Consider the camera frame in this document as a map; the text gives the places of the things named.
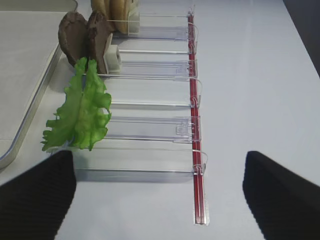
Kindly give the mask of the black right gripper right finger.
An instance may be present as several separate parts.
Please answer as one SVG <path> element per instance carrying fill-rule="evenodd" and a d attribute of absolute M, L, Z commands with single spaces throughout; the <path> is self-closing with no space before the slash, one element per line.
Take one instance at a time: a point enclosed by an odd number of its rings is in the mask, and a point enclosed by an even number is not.
<path fill-rule="evenodd" d="M 320 238 L 318 185 L 253 150 L 246 154 L 242 190 L 264 239 Z"/>

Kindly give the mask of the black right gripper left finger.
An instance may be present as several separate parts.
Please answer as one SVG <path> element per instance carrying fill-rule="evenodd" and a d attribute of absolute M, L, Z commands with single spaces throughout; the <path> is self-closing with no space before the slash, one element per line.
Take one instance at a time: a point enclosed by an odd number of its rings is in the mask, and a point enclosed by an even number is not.
<path fill-rule="evenodd" d="M 2 240 L 53 240 L 77 181 L 73 154 L 59 151 L 0 187 Z"/>

